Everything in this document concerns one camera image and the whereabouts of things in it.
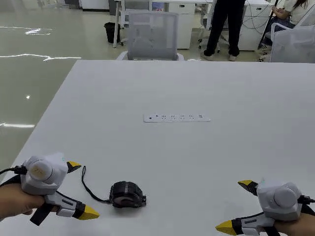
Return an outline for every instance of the black pants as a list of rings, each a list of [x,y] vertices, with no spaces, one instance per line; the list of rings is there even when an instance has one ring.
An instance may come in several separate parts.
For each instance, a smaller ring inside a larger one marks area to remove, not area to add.
[[[226,18],[228,18],[229,54],[233,56],[239,55],[238,41],[243,21],[244,4],[245,0],[217,0],[213,13],[212,29],[204,55],[210,56],[215,53]]]

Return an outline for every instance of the white cabinet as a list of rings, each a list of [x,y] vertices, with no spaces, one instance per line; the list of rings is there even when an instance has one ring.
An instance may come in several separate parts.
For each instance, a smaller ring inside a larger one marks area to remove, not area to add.
[[[257,50],[271,13],[271,7],[271,5],[251,5],[246,7],[238,43],[240,50]]]
[[[83,9],[108,10],[108,0],[81,0]]]
[[[195,3],[169,3],[166,11],[178,13],[177,48],[189,49]]]

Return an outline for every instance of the woman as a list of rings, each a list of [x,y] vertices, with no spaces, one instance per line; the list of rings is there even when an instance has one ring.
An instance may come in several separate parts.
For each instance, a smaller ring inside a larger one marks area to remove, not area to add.
[[[294,28],[297,23],[304,17],[304,15],[315,4],[315,0],[285,0],[283,8],[272,7],[273,13],[276,15],[272,18],[270,24],[267,26],[266,32],[271,31],[273,23],[279,23],[288,28]],[[275,31],[283,30],[280,27],[275,27]],[[265,44],[271,45],[271,40],[265,38]]]

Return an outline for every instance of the finger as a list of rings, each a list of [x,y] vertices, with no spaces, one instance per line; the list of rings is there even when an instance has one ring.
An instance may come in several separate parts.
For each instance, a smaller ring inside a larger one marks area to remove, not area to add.
[[[24,215],[32,215],[32,214],[33,214],[33,210],[29,210],[29,211],[27,211],[27,212],[24,212],[23,214],[24,214]]]
[[[57,212],[59,210],[59,206],[54,206],[54,208],[51,210],[52,212]]]
[[[39,208],[45,203],[45,200],[42,196],[35,195],[28,195],[26,201],[29,209]]]
[[[286,235],[290,235],[292,232],[292,227],[294,226],[295,222],[282,222],[276,221],[274,226],[280,233],[284,233]]]

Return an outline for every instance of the power outlet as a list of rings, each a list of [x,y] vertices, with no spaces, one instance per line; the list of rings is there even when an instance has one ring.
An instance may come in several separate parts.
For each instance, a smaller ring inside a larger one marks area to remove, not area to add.
[[[150,114],[143,115],[143,121],[152,122],[210,122],[210,118],[203,114]]]

